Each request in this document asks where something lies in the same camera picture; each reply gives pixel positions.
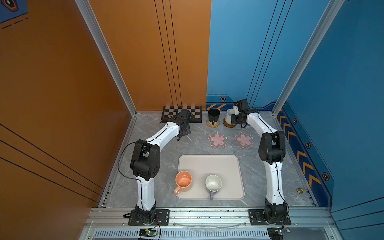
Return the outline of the brown wooden round coaster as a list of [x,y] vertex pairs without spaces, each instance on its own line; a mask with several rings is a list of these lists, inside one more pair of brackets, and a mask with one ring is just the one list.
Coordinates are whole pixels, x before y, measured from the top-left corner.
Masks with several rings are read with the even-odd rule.
[[236,125],[232,125],[232,124],[227,123],[226,119],[223,120],[223,124],[227,128],[234,128],[236,126]]

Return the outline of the woven rattan round coaster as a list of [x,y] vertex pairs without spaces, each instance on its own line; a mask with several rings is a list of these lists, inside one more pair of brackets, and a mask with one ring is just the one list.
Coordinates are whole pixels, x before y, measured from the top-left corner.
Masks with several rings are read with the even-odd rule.
[[210,128],[217,128],[219,125],[220,125],[220,121],[217,121],[217,122],[210,122],[208,119],[206,120],[206,124],[208,127]]

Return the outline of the black mug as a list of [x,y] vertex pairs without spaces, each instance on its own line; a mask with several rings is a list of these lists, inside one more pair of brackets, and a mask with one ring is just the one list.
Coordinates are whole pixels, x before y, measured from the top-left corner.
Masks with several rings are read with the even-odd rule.
[[208,111],[208,114],[209,114],[208,120],[210,122],[213,122],[213,123],[219,121],[220,113],[221,113],[221,111],[218,110],[218,109],[215,109],[215,108],[209,109],[209,111]]

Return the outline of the pink flower coaster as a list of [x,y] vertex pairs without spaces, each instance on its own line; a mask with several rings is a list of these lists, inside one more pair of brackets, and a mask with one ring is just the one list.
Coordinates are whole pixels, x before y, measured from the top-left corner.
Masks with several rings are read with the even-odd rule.
[[247,148],[253,149],[255,147],[254,136],[245,132],[239,132],[236,136],[234,136],[233,140],[242,150]]
[[213,132],[207,137],[207,141],[212,149],[225,149],[228,147],[228,136],[219,132]]

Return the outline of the orange pink mug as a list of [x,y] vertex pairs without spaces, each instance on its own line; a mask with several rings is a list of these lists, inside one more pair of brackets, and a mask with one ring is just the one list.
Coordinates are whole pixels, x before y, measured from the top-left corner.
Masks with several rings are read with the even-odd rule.
[[177,187],[174,190],[174,194],[177,196],[181,192],[187,192],[191,189],[193,178],[190,172],[181,171],[177,174],[175,181]]

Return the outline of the white mug purple handle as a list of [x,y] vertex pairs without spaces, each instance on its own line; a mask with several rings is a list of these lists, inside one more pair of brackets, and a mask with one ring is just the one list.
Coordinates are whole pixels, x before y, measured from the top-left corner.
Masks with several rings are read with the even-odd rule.
[[222,188],[222,179],[217,175],[209,175],[206,178],[206,189],[210,193],[210,200],[214,199],[215,194]]

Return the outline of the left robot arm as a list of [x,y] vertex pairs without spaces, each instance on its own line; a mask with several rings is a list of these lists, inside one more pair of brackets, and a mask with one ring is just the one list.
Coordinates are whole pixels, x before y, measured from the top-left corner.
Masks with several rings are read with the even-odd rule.
[[175,137],[189,135],[192,113],[181,110],[153,136],[135,142],[130,168],[138,184],[138,201],[133,213],[139,221],[151,224],[156,219],[154,178],[161,166],[161,150]]

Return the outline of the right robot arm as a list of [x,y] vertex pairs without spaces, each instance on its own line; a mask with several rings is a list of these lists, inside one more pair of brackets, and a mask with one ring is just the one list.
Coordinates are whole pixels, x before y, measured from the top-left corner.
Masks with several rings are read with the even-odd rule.
[[270,225],[285,225],[289,214],[282,180],[282,167],[286,156],[285,134],[270,126],[256,108],[249,106],[247,100],[237,101],[233,110],[235,112],[230,115],[232,125],[249,125],[261,137],[259,157],[265,166],[267,178],[264,220]]

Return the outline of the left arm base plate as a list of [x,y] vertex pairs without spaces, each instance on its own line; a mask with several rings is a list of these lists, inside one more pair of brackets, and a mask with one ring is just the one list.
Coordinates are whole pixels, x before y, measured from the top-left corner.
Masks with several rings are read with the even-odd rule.
[[170,210],[156,209],[155,213],[151,213],[149,216],[139,213],[138,210],[132,210],[128,220],[129,226],[155,226],[159,224],[162,226],[168,226],[170,220]]

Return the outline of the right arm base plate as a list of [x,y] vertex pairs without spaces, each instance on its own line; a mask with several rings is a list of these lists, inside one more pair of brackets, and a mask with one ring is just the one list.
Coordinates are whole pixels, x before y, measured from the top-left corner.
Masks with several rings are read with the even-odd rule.
[[252,226],[290,226],[292,224],[290,216],[278,215],[274,213],[265,213],[262,209],[248,210],[249,218]]

